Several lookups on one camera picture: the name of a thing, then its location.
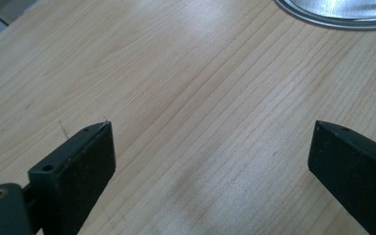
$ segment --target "wooden surface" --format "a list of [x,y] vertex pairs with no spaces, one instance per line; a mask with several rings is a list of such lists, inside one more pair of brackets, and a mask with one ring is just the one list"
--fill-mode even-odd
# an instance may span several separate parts
[[41,0],[0,34],[0,183],[113,123],[80,234],[366,234],[307,170],[314,122],[376,141],[376,31],[269,0]]

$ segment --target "wood grain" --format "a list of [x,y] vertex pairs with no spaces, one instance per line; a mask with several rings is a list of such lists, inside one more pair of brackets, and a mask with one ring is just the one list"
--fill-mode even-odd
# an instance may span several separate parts
[[0,183],[113,123],[80,234],[367,234],[307,170],[317,119],[376,141],[376,31],[269,0],[42,0],[0,34]]

